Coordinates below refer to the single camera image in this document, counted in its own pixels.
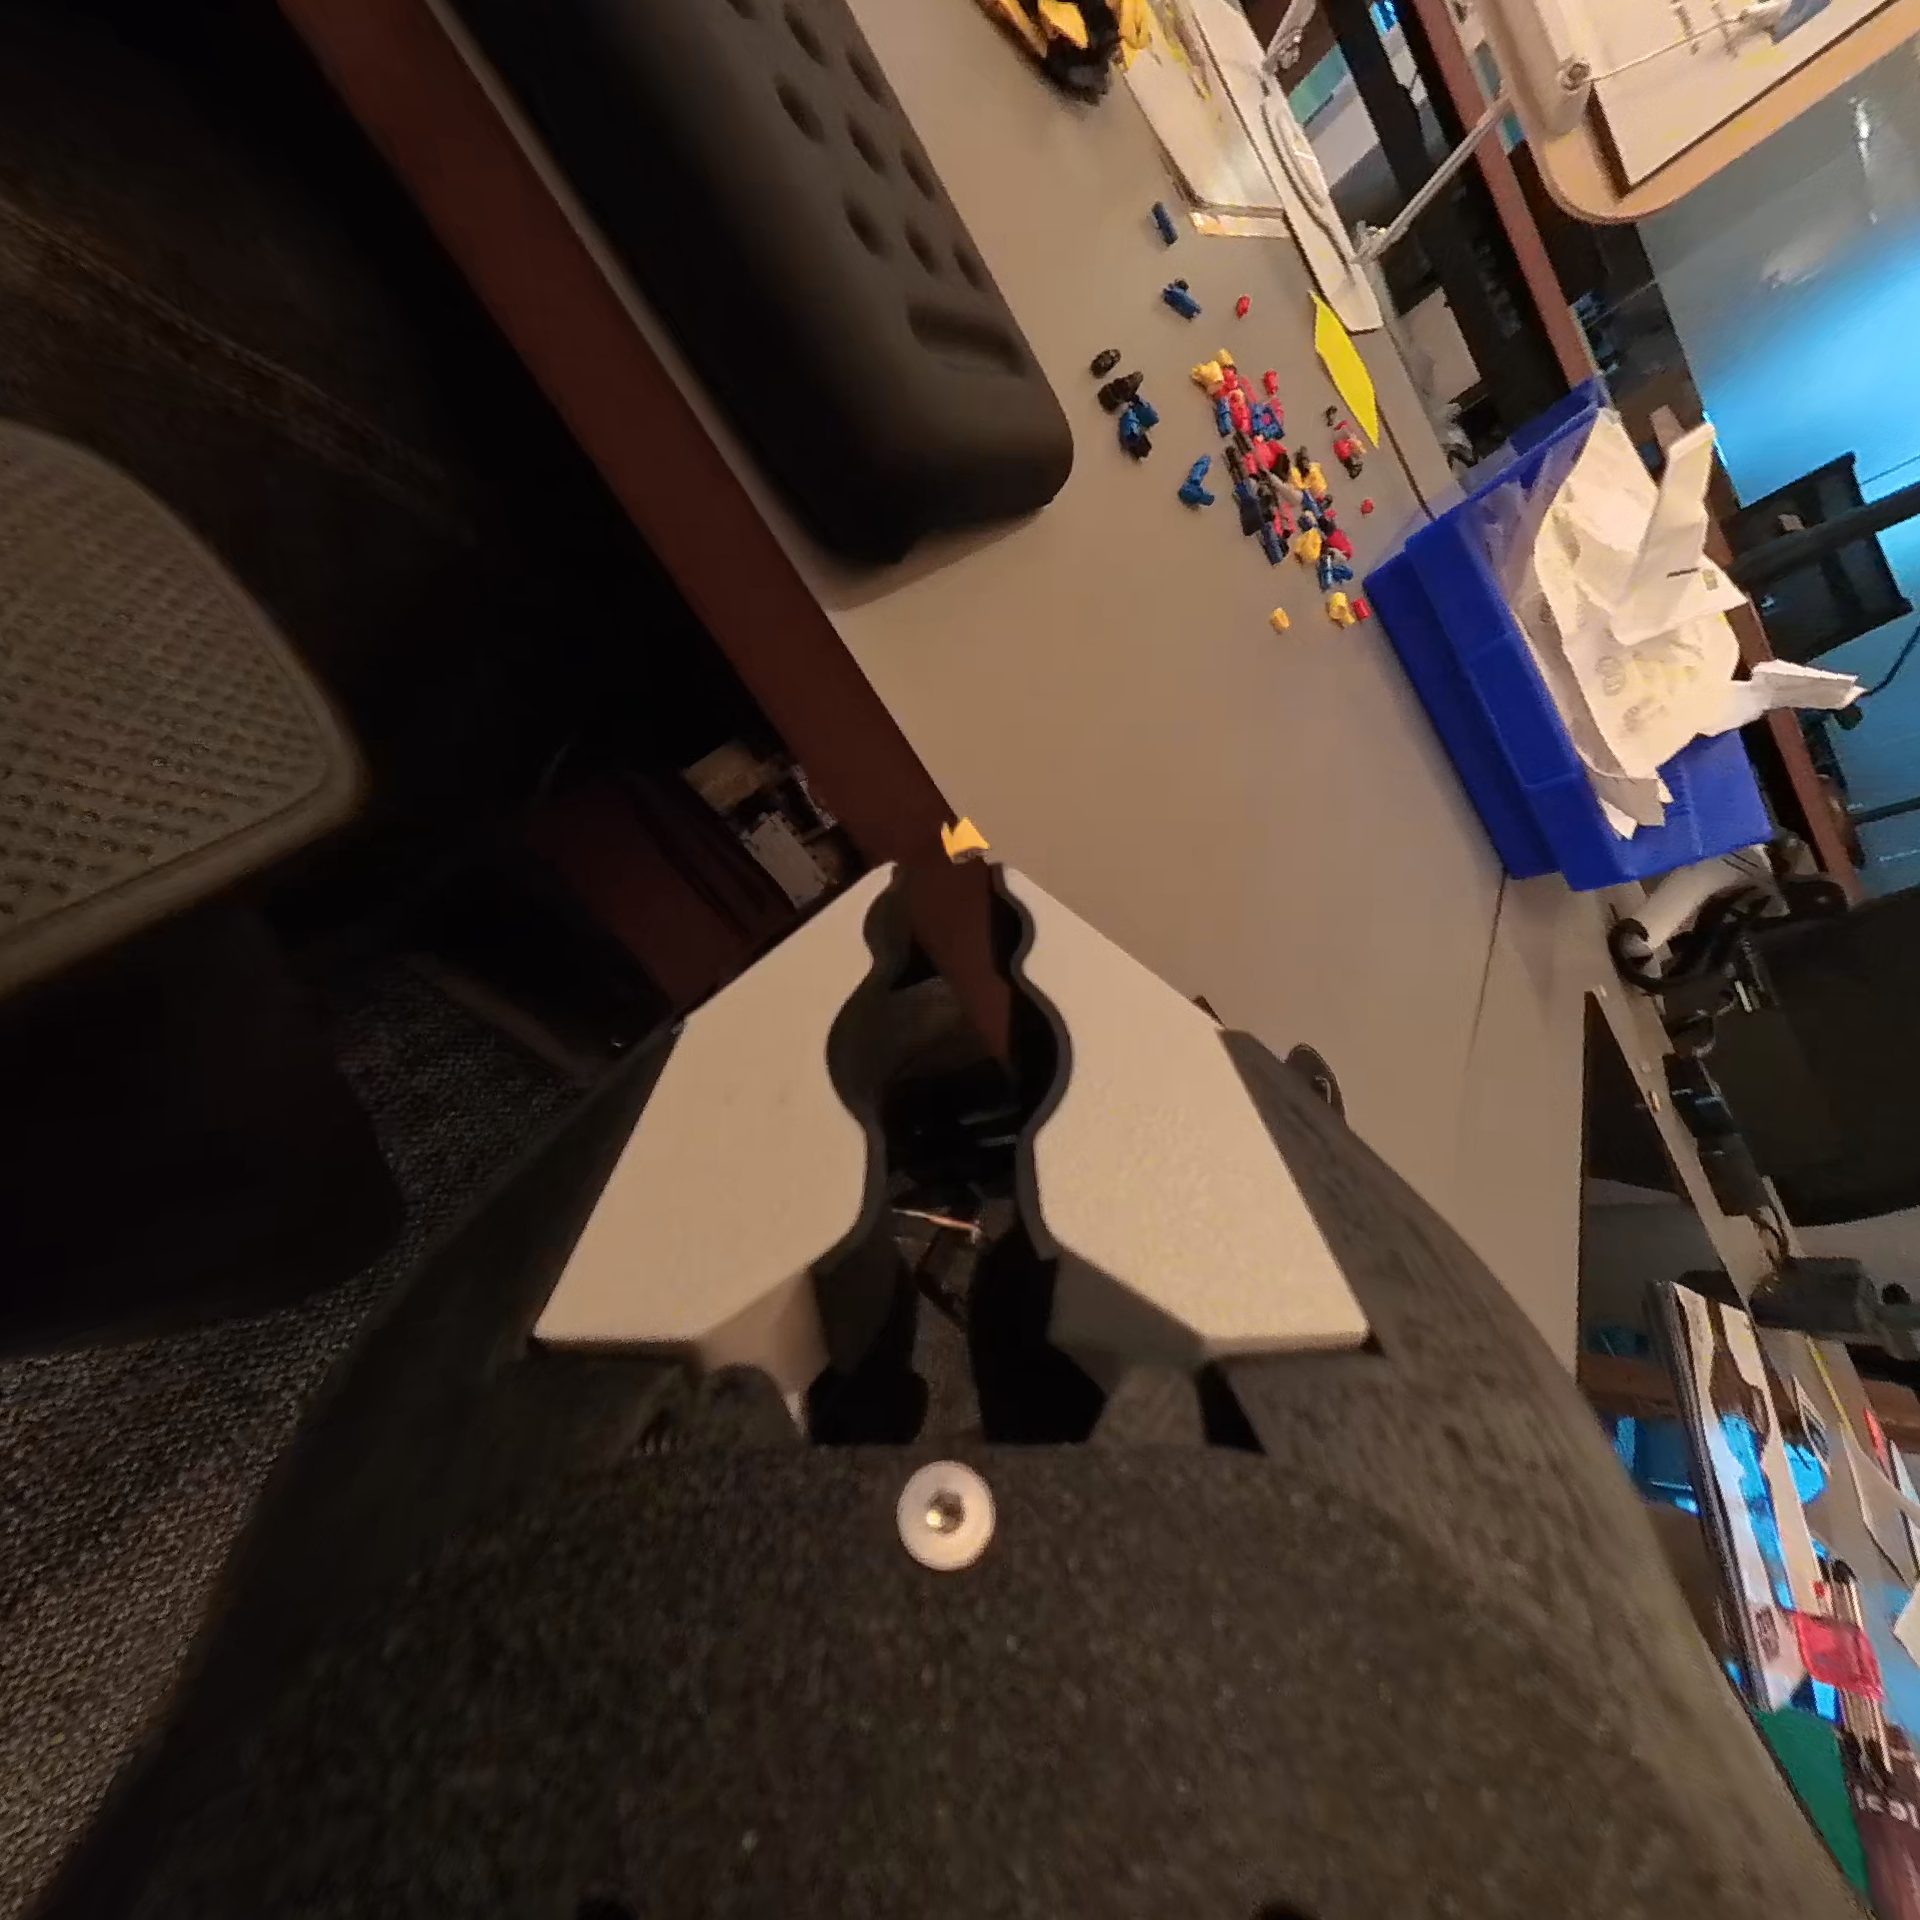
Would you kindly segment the pile of small bricks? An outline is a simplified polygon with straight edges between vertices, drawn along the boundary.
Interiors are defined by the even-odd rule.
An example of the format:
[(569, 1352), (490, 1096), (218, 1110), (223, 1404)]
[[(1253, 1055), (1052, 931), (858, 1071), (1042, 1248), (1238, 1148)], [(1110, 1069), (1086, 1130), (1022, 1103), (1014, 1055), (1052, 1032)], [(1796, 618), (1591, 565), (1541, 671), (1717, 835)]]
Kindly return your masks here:
[[(1260, 220), (1176, 220), (1167, 206), (1145, 206), (1145, 224), (1161, 248), (1176, 248), (1184, 229), (1260, 239)], [(1176, 321), (1200, 321), (1200, 298), (1184, 270), (1161, 283), (1161, 305)], [(1161, 412), (1145, 403), (1144, 372), (1123, 372), (1123, 348), (1098, 348), (1086, 364), (1086, 379), (1095, 379), (1098, 415), (1111, 421), (1123, 461), (1145, 466)], [(1277, 372), (1243, 372), (1238, 348), (1206, 348), (1188, 372), (1188, 385), (1206, 403), (1217, 449), (1200, 449), (1184, 469), (1176, 504), (1206, 512), (1227, 499), (1238, 543), (1253, 543), (1265, 552), (1265, 565), (1295, 557), (1312, 571), (1334, 628), (1372, 619), (1372, 600), (1357, 597), (1357, 571), (1350, 571), (1350, 532), (1340, 529), (1340, 499), (1326, 480), (1326, 461), (1345, 480), (1366, 480), (1366, 442), (1334, 440), (1334, 428), (1326, 428), (1326, 461), (1312, 442), (1295, 442), (1285, 421)]]

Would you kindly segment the grey mesh chair seat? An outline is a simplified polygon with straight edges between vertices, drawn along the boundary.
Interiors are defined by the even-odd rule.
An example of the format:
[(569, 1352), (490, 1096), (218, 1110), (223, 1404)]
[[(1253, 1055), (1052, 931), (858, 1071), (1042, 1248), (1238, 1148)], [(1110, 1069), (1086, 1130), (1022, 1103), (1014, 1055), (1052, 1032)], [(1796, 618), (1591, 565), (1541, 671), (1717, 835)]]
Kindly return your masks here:
[(128, 469), (0, 428), (0, 999), (253, 883), (361, 808), (300, 650)]

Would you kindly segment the white plastic bags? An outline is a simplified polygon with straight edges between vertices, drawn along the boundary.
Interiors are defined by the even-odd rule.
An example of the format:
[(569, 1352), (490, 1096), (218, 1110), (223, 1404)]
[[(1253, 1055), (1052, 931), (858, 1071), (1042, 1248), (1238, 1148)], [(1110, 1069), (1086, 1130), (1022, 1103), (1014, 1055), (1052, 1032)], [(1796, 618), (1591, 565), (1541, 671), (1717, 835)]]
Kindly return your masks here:
[(1745, 679), (1747, 597), (1709, 557), (1717, 421), (1648, 469), (1621, 412), (1597, 412), (1517, 492), (1500, 543), (1509, 618), (1569, 735), (1613, 838), (1669, 827), (1669, 756), (1770, 712), (1853, 712), (1860, 679), (1764, 664)]

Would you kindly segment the white instruction booklet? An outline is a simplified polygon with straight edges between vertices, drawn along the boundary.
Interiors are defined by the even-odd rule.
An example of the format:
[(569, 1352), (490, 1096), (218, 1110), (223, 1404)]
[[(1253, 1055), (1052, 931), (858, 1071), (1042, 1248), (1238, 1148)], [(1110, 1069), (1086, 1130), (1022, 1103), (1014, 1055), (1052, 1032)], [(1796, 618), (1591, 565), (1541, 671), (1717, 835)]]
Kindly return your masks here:
[(1238, 0), (1123, 0), (1123, 81), (1197, 220), (1288, 220), (1265, 43)]

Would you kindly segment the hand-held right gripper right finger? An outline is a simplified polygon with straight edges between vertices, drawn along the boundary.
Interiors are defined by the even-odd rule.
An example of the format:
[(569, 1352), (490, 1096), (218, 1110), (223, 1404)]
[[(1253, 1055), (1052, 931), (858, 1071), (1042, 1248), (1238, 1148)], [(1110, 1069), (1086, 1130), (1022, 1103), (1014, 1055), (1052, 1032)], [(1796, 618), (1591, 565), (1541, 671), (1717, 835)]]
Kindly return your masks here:
[(998, 867), (1014, 999), (1052, 1069), (1017, 1137), (1017, 1219), (1052, 1261), (1042, 1348), (1134, 1368), (1357, 1352), (1372, 1341), (1227, 1032), (1032, 874)]

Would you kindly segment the blue plastic bin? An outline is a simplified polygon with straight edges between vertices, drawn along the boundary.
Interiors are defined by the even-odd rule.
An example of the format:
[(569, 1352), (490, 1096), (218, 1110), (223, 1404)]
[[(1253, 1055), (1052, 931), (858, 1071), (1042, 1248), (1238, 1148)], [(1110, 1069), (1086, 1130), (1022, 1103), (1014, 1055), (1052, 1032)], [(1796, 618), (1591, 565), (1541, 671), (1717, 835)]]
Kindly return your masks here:
[(1442, 735), (1509, 883), (1629, 887), (1770, 838), (1770, 808), (1745, 735), (1703, 735), (1669, 756), (1669, 822), (1621, 835), (1591, 773), (1528, 664), (1498, 565), (1498, 512), (1517, 486), (1490, 486), (1366, 571), (1372, 619)]
[(1549, 412), (1540, 412), (1528, 421), (1517, 421), (1490, 461), (1477, 461), (1462, 469), (1462, 499), (1490, 492), (1498, 480), (1509, 480), (1509, 466), (1526, 480), (1540, 480), (1540, 466), (1549, 449), (1579, 449), (1591, 440), (1591, 421), (1613, 412), (1604, 379), (1587, 379), (1569, 398), (1555, 398)]

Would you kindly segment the glossy printed magazine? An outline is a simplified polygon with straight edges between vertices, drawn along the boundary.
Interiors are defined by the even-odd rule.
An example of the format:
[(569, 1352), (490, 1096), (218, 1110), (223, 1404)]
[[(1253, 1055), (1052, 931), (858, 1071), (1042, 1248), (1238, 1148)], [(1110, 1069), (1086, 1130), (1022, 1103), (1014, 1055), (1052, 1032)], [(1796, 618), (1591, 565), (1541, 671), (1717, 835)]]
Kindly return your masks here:
[(1703, 1286), (1648, 1293), (1685, 1509), (1717, 1557), (1725, 1672), (1862, 1915), (1920, 1915), (1916, 1452), (1820, 1341)]

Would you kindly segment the printed instruction sheet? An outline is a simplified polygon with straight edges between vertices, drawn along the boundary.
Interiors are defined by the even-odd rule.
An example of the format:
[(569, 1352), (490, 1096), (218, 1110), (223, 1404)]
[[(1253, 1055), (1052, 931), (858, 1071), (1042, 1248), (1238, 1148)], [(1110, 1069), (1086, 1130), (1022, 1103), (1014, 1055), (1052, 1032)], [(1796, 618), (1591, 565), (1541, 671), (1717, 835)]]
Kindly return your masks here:
[(1892, 16), (1889, 0), (1604, 0), (1591, 19), (1591, 109), (1621, 165), (1661, 170), (1823, 46)]

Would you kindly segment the grey desk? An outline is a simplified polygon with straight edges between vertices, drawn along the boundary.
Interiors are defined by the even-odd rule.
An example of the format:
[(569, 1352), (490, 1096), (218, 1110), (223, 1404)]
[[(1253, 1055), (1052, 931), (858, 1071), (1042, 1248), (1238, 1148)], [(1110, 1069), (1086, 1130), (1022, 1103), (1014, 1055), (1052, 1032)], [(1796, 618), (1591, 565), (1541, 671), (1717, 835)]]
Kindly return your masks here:
[(925, 949), (972, 1016), (974, 867), (1052, 887), (1268, 1055), (1312, 1044), (1357, 1139), (1579, 1359), (1587, 999), (1597, 896), (1500, 883), (1383, 619), (1176, 504), (1188, 364), (1243, 348), (1317, 415), (1285, 239), (1153, 248), (1134, 103), (1072, 117), (974, 4), (853, 4), (1072, 415), (1063, 492), (1017, 529), (844, 565), (795, 529), (697, 372), (483, 73), (454, 4), (278, 4), (569, 440), (876, 860), (931, 860)]

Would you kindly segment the brown wooden shelf frame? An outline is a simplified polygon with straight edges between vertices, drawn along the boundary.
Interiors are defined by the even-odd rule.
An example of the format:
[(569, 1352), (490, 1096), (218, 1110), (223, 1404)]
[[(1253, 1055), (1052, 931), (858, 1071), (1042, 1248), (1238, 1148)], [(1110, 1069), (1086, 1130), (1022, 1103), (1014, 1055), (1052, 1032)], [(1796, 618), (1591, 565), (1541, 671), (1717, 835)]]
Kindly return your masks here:
[(1540, 389), (1567, 398), (1591, 379), (1591, 348), (1549, 270), (1540, 211), (1528, 211), (1517, 159), (1509, 159), (1517, 109), (1500, 95), (1500, 63), (1477, 46), (1470, 4), (1447, 4), (1447, 0), (1417, 0), (1410, 46), (1417, 46), (1417, 69), (1427, 81), (1442, 128), (1458, 141), (1477, 138), (1470, 170), (1462, 170), (1470, 206), (1490, 220), (1498, 270), (1500, 270), (1509, 314), (1528, 340), (1526, 355), (1540, 372)]

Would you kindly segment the yellow black brick car model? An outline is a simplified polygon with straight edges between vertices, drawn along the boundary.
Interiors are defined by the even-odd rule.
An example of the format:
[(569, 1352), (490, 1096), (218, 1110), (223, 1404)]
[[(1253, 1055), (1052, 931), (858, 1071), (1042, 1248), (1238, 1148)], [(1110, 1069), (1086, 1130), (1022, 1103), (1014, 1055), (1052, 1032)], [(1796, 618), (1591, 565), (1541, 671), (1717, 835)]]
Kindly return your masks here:
[(1153, 43), (1145, 0), (974, 0), (1063, 103), (1110, 103), (1111, 73)]

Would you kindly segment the black dimpled mat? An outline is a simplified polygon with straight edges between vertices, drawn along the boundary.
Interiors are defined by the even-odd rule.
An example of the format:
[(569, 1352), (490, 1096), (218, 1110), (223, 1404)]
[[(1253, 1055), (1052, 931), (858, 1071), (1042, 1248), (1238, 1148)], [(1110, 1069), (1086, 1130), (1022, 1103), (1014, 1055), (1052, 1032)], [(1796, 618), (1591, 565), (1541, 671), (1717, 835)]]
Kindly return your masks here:
[(825, 552), (904, 557), (1063, 492), (1072, 421), (853, 4), (454, 16)]

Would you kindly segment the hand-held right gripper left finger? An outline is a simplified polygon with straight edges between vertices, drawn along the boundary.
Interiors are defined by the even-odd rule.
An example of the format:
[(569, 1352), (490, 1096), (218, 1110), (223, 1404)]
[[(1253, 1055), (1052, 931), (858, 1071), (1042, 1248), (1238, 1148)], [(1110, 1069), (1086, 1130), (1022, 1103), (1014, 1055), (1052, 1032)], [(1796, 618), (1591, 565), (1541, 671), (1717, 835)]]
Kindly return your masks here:
[(751, 1368), (789, 1404), (876, 1352), (892, 1301), (892, 980), (904, 867), (884, 860), (673, 1025), (535, 1348)]

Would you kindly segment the black desk clamp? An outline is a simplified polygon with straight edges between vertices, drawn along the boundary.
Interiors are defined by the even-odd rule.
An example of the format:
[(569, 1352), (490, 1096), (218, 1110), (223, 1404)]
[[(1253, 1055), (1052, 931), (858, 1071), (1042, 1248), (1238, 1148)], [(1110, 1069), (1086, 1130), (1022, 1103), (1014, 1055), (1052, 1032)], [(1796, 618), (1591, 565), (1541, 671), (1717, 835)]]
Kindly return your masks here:
[(1838, 924), (1853, 896), (1823, 874), (1736, 874), (1725, 860), (1669, 874), (1604, 931), (1613, 967), (1653, 1005), (1674, 1055), (1709, 1055), (1725, 1016), (1779, 1005), (1764, 943)]

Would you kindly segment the yellow paper slip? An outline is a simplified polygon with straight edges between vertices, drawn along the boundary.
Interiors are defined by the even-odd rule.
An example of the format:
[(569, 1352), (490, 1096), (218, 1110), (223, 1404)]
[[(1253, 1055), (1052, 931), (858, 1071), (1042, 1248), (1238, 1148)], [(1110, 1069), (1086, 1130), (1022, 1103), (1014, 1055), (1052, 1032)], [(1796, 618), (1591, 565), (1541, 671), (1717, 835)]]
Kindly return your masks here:
[(1357, 340), (1345, 334), (1340, 305), (1326, 297), (1312, 297), (1312, 355), (1334, 385), (1334, 412), (1326, 428), (1350, 440), (1350, 442), (1383, 442), (1383, 389), (1372, 372), (1357, 355)]

